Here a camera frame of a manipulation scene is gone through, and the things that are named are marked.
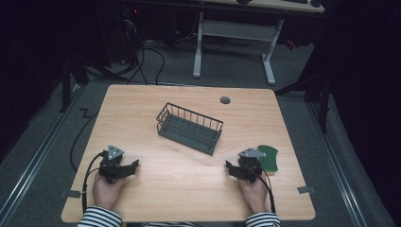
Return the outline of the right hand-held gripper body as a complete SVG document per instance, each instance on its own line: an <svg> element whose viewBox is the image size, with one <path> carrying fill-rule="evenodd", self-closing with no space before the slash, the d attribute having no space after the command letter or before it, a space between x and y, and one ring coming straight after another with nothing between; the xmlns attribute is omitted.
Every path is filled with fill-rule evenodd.
<svg viewBox="0 0 401 227"><path fill-rule="evenodd" d="M238 155L238 178L241 180L247 180L249 183L254 183L262 172L262 167L259 159L266 158L267 155L255 148L247 148L243 151L240 151Z"/></svg>

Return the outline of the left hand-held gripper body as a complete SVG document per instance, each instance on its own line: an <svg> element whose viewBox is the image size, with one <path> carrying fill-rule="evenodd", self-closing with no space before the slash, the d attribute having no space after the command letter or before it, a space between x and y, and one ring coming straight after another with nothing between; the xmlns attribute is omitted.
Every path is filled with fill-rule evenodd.
<svg viewBox="0 0 401 227"><path fill-rule="evenodd" d="M117 179L123 178L122 161L124 151L113 145L109 145L100 163L99 174L103 176L107 183L114 183Z"/></svg>

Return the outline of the person's left hand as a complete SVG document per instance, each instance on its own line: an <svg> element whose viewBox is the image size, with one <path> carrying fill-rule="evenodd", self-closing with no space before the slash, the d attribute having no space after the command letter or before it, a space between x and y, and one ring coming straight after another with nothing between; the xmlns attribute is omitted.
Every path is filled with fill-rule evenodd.
<svg viewBox="0 0 401 227"><path fill-rule="evenodd" d="M114 183L108 183L103 176L97 173L93 184L95 206L113 210L125 182L126 179L123 178L117 179Z"/></svg>

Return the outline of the person's right hand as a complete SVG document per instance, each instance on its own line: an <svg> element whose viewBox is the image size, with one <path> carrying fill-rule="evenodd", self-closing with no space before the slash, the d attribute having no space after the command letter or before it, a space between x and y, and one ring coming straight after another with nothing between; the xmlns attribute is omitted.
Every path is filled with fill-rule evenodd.
<svg viewBox="0 0 401 227"><path fill-rule="evenodd" d="M269 211L269 207L266 205L268 189L264 185L265 180L265 173L262 173L259 179L255 180L253 183L241 179L237 180L244 201L248 205L252 214L267 213Z"/></svg>

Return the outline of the green sponge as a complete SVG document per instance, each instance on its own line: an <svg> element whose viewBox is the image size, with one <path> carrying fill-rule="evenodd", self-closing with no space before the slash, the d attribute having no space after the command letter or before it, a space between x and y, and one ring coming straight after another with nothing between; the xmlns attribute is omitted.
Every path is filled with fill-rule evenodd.
<svg viewBox="0 0 401 227"><path fill-rule="evenodd" d="M264 157L261 157L259 159L262 168L267 172L271 173L277 172L278 166L276 162L276 157L278 154L278 150L276 148L267 145L260 145L257 147L257 149L265 154Z"/></svg>

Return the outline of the person's striped torso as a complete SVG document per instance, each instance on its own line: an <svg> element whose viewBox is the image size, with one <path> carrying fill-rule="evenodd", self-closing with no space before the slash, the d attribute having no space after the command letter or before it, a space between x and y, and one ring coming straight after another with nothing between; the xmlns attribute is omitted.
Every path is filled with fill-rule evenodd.
<svg viewBox="0 0 401 227"><path fill-rule="evenodd" d="M204 227L195 222L144 222L140 227Z"/></svg>

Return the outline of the black tripod stand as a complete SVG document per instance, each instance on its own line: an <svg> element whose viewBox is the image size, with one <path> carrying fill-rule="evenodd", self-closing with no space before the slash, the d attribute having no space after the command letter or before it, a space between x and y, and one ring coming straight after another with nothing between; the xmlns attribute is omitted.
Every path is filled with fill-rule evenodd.
<svg viewBox="0 0 401 227"><path fill-rule="evenodd" d="M330 95L331 77L325 75L316 75L307 79L290 84L289 86L279 89L274 93L277 96L282 96L291 91L305 90L304 101L320 103L318 114L319 126L323 132L327 132L326 118L329 111L328 102Z"/></svg>
<svg viewBox="0 0 401 227"><path fill-rule="evenodd" d="M89 82L89 76L86 67L90 66L99 72L102 76L108 79L124 80L124 78L118 76L116 73L106 69L98 63L88 60L78 54L69 54L62 67L61 84L62 84L62 96L61 96L61 112L65 113L67 108L72 103L72 89L71 89L71 78L74 78L77 85L86 86Z"/></svg>

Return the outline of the white-framed wooden desk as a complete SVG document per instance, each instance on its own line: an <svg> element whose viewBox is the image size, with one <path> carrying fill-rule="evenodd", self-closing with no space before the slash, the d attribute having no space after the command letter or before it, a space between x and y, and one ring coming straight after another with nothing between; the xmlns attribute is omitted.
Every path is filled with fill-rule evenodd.
<svg viewBox="0 0 401 227"><path fill-rule="evenodd" d="M200 0L205 7L207 3L236 6L240 9L270 9L274 12L324 13L325 8L319 0ZM268 42L270 46L266 53L261 55L265 75L269 85L275 84L275 77L271 69L270 58L278 41L284 17L274 19L271 25L257 25L256 23L229 22L224 19L205 19L203 13L198 14L197 49L195 53L193 77L201 76L202 39L204 36L233 38L249 41Z"/></svg>

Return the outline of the metal floor rail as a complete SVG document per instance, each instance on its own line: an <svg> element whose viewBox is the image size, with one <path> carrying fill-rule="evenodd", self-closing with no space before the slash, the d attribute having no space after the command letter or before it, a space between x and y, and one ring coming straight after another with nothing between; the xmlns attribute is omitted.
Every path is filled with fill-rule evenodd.
<svg viewBox="0 0 401 227"><path fill-rule="evenodd" d="M354 223L355 227L368 227L365 217L363 216L356 195L349 184L344 171L340 165L339 159L334 151L334 147L328 135L322 130L319 121L318 108L314 104L306 105L309 114L312 117L315 127L318 130L324 145L324 150L328 158L328 163L331 168L335 182L339 188L342 200L346 206L348 214Z"/></svg>
<svg viewBox="0 0 401 227"><path fill-rule="evenodd" d="M7 226L25 193L51 150L71 106L84 91L84 85L74 85L70 90L71 102L64 109L61 105L61 87L53 92L33 117L11 153L0 165L0 226Z"/></svg>

